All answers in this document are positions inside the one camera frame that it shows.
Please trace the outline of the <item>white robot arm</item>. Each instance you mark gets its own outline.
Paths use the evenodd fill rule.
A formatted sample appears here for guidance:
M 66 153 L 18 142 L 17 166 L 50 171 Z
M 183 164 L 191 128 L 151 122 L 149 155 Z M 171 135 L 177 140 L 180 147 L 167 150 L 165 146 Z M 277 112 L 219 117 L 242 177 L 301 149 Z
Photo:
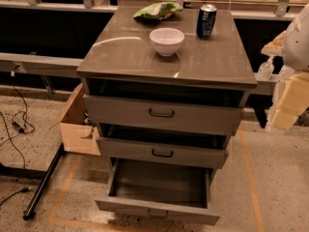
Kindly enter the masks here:
M 309 108 L 309 4 L 285 31 L 262 48 L 262 53 L 283 59 L 266 131 L 284 133 Z

